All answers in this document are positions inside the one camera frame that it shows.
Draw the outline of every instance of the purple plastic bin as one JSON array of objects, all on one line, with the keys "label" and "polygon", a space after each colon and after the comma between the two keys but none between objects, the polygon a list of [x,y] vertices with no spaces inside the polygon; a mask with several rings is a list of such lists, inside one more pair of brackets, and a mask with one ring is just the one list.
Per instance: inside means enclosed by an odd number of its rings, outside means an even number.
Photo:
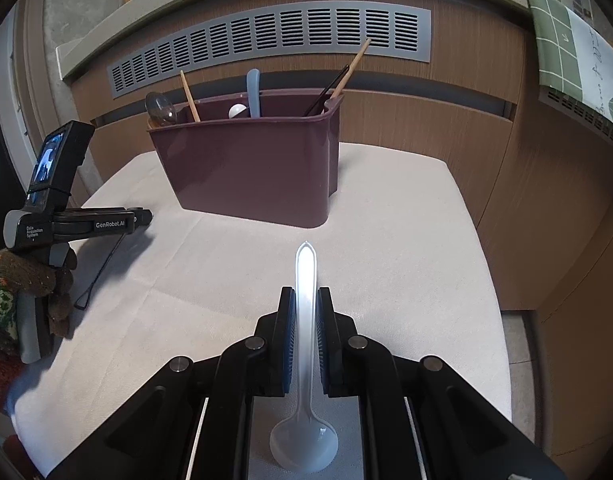
[{"label": "purple plastic bin", "polygon": [[260,92],[262,117],[228,119],[246,93],[196,101],[174,124],[149,130],[155,150],[184,209],[297,227],[317,227],[329,216],[337,190],[339,105],[302,117],[318,89]]}]

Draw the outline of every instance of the wooden handle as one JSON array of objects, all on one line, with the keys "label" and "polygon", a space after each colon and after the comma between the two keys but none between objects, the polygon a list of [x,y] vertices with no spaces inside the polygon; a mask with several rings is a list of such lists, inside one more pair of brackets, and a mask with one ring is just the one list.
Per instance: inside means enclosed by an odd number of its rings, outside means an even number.
[{"label": "wooden handle", "polygon": [[186,82],[186,78],[184,77],[183,70],[180,70],[180,77],[182,78],[182,86],[184,86],[184,93],[187,95],[187,101],[189,102],[190,112],[193,114],[193,120],[196,123],[199,123],[200,114],[198,113],[198,109],[195,108],[195,101],[193,101],[193,96],[190,94],[189,84]]},{"label": "wooden handle", "polygon": [[339,83],[337,83],[337,86],[335,87],[335,90],[333,91],[333,95],[331,95],[330,99],[339,97],[339,94],[342,93],[342,90],[344,90],[346,83],[349,82],[350,77],[353,75],[353,70],[355,70],[355,67],[359,63],[359,60],[362,59],[362,56],[364,56],[364,53],[366,52],[366,49],[368,48],[368,45],[370,44],[371,44],[371,38],[366,38],[366,41],[362,45],[362,48],[360,48],[359,52],[355,54],[353,61],[351,61],[349,65],[349,71],[342,78],[342,80]]}]

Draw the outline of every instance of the white plastic ladle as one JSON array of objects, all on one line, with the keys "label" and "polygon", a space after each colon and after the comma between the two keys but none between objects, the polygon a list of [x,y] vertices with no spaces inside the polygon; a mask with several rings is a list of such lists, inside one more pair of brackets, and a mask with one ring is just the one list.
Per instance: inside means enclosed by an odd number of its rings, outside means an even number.
[{"label": "white plastic ladle", "polygon": [[315,349],[315,288],[317,258],[309,242],[296,254],[296,348],[298,359],[298,408],[270,432],[270,450],[289,471],[314,473],[328,466],[337,454],[337,433],[313,412],[313,358]]}]

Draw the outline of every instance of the transparent spoon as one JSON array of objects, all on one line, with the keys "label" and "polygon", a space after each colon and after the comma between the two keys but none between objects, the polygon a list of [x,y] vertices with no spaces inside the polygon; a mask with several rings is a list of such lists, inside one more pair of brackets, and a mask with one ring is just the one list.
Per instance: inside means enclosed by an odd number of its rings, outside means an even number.
[{"label": "transparent spoon", "polygon": [[160,92],[149,92],[144,98],[144,105],[146,105],[149,117],[158,126],[177,124],[178,113],[166,95]]},{"label": "transparent spoon", "polygon": [[287,470],[314,473],[328,466],[337,454],[337,433],[313,412],[313,358],[315,349],[315,287],[317,258],[309,242],[296,254],[296,355],[298,408],[270,432],[270,450]]}]

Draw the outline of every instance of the white tablecloth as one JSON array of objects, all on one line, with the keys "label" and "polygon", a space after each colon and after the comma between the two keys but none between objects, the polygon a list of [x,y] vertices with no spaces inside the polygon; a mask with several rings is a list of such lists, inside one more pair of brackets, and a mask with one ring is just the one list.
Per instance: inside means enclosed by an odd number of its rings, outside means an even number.
[{"label": "white tablecloth", "polygon": [[[155,152],[137,156],[87,206],[143,206],[154,220],[127,236],[73,336],[29,365],[8,399],[15,429],[47,475],[165,362],[221,354],[277,309],[294,286],[301,242],[317,251],[318,285],[337,311],[393,354],[440,355],[510,419],[507,349],[477,233],[444,162],[342,144],[327,222],[302,229],[182,209]],[[72,296],[89,285],[115,237],[74,242]],[[356,399],[314,406],[339,434],[318,478],[362,478]],[[288,478],[272,459],[270,429],[295,401],[256,399],[250,478]]]}]

